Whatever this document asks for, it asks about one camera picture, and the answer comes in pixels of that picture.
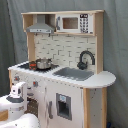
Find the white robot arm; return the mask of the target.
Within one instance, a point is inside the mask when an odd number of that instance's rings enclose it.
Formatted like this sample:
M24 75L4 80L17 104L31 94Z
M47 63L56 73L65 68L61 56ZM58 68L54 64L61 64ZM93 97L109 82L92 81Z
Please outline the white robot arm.
M0 112L7 110L8 119L0 121L0 128L41 128L39 119L27 110L27 85L13 85L8 95L0 97Z

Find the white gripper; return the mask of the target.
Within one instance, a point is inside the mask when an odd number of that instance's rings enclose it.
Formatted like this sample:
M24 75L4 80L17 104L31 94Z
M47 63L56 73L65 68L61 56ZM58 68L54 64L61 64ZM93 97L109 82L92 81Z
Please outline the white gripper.
M22 97L25 99L27 97L27 84L25 82L19 82L16 85L13 85L10 96L13 98Z

